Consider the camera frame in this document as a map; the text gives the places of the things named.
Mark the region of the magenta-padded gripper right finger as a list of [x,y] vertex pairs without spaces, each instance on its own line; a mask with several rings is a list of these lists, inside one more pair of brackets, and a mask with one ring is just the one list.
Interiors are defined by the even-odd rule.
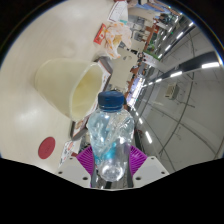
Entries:
[[134,187],[143,187],[169,174],[155,156],[146,156],[134,146],[130,148],[129,170]]

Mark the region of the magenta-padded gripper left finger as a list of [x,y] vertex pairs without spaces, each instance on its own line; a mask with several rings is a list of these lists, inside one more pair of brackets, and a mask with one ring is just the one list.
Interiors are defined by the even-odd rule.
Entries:
[[56,175],[84,188],[90,188],[94,169],[92,148],[87,147],[76,156],[68,156],[57,169]]

